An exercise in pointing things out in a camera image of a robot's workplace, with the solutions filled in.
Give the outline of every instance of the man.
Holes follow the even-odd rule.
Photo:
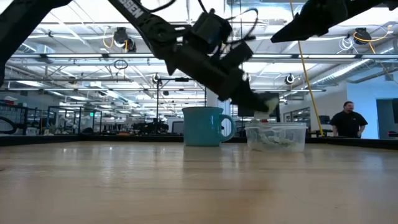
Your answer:
[[[330,121],[334,137],[360,138],[368,122],[362,115],[354,112],[353,102],[345,102],[343,108],[344,110],[334,115]]]

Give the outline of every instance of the ceiling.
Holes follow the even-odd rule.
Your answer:
[[[159,7],[169,0],[145,0],[144,6],[149,9]],[[11,2],[11,0],[0,0],[0,11]],[[299,46],[296,42],[272,44],[270,37],[281,29],[286,23],[292,20],[289,1],[283,0],[242,0],[242,6],[239,1],[203,0],[207,9],[214,8],[216,14],[221,17],[231,17],[240,12],[256,7],[259,10],[259,23],[254,30],[257,39],[248,42],[250,48],[255,54],[299,54]],[[305,1],[294,1],[294,12],[300,12]],[[157,12],[158,16],[166,21],[175,24],[194,23],[201,14],[202,10],[196,0],[177,0],[175,4],[167,9]],[[352,34],[357,27],[365,27],[374,39],[384,37],[387,30],[388,35],[382,40],[375,42],[376,51],[379,46],[390,42],[396,37],[398,32],[398,10],[388,11],[385,7],[375,7],[352,19],[334,26],[329,33],[322,37],[313,37],[302,42],[303,54],[370,54],[369,45],[350,44],[348,40],[344,41],[347,34]],[[247,13],[233,20],[231,23],[234,30],[234,37],[238,38],[242,32],[243,35],[252,26],[255,19],[254,13]],[[56,54],[105,54],[105,53],[124,53],[123,47],[118,47],[112,43],[113,32],[117,27],[126,27],[127,33],[136,44],[137,54],[150,53],[149,48],[142,41],[137,30],[127,22],[127,20],[108,2],[108,0],[73,0],[69,5],[53,9],[43,21],[37,26],[35,31],[29,36],[25,44],[39,49],[46,46],[47,53]],[[26,53],[25,49],[20,49],[16,54]],[[151,95],[155,96],[155,91],[144,93],[142,89],[155,88],[152,77],[155,73],[161,78],[170,78],[164,63],[155,58],[131,58],[127,60],[129,66],[125,70],[118,70],[114,66],[116,58],[90,59],[81,58],[71,60],[69,58],[53,58],[52,64],[46,65],[45,62],[33,60],[31,58],[12,58],[8,64],[6,78],[46,78],[47,82],[41,82],[45,86],[54,88],[86,88],[95,79],[101,79],[101,88],[124,89],[116,92],[119,96],[116,102],[124,98],[127,101],[140,102],[138,100],[147,100],[147,106],[151,100]],[[71,65],[78,62],[80,66]],[[340,62],[335,62],[330,58],[324,59],[321,63],[306,63],[308,76],[311,80],[337,67]],[[251,87],[261,89],[291,89],[303,85],[303,66],[300,60],[281,62],[278,60],[256,60],[255,62],[246,62],[243,64],[243,70],[250,76]],[[288,74],[296,77],[292,86],[284,83],[284,78]],[[59,80],[70,77],[88,78],[89,82],[78,82],[70,84]],[[171,78],[187,77],[180,71],[176,71]],[[12,87],[29,87],[21,83],[11,83]],[[163,90],[170,89],[191,89],[191,91],[170,91],[168,96],[161,95],[161,98],[200,98],[204,99],[203,87],[195,81],[175,82],[170,81],[164,85]],[[63,95],[69,95],[67,91],[58,91]],[[79,93],[86,95],[87,98],[94,101],[104,101],[103,96],[98,96],[98,92],[92,91]],[[194,103],[203,103],[203,101],[194,101]]]

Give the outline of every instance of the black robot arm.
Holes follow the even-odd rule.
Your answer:
[[[51,9],[70,1],[17,0],[1,14],[0,44],[6,47],[0,58],[0,86],[4,80],[4,65],[18,46]],[[220,58],[221,44],[227,43],[232,28],[227,20],[214,14],[214,10],[202,13],[193,26],[174,26],[142,6],[140,0],[108,1],[138,30],[154,56],[165,60],[169,75],[179,69],[216,93],[221,101],[231,98],[234,104],[246,108],[269,110],[264,100],[251,91],[248,81],[242,79],[244,72],[239,65],[252,57],[249,46],[239,42]]]
[[[271,38],[272,43],[307,40],[329,32],[329,28],[384,3],[389,10],[398,0],[308,0],[300,14]]]

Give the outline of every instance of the wooden tabletop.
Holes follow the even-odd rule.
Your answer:
[[[0,223],[387,224],[398,151],[179,143],[0,147]]]

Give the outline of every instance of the wall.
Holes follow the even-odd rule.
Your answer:
[[[37,92],[28,91],[27,96],[21,96],[20,93],[0,93],[0,99],[6,96],[17,98],[15,104],[26,103],[28,108],[38,108],[40,110],[47,110],[49,106],[59,106],[61,98],[50,95],[39,95]]]
[[[385,81],[382,76],[359,84],[347,84],[347,95],[354,102],[355,111],[369,123],[362,138],[379,139],[376,100],[398,98],[398,85]]]
[[[343,104],[347,101],[346,83],[339,83],[338,86],[325,87],[326,92],[315,92],[315,103],[319,115],[327,115],[330,119],[343,110]],[[311,108],[311,130],[319,130],[317,116],[312,105],[310,94],[305,95],[303,101],[289,101],[288,105],[280,106],[280,118],[283,120],[284,113],[288,113],[303,108]],[[323,125],[323,129],[331,129],[329,125]]]

